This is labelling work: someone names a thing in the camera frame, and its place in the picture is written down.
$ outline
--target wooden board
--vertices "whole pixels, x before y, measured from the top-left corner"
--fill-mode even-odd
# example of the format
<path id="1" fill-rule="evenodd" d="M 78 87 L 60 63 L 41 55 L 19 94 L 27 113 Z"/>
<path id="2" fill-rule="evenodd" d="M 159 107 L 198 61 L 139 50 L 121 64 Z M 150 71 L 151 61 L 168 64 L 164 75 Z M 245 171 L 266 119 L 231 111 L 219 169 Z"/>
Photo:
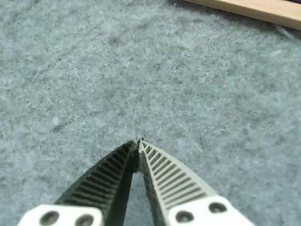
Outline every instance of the wooden board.
<path id="1" fill-rule="evenodd" d="M 287 0 L 185 0 L 301 30 L 301 4 Z"/>

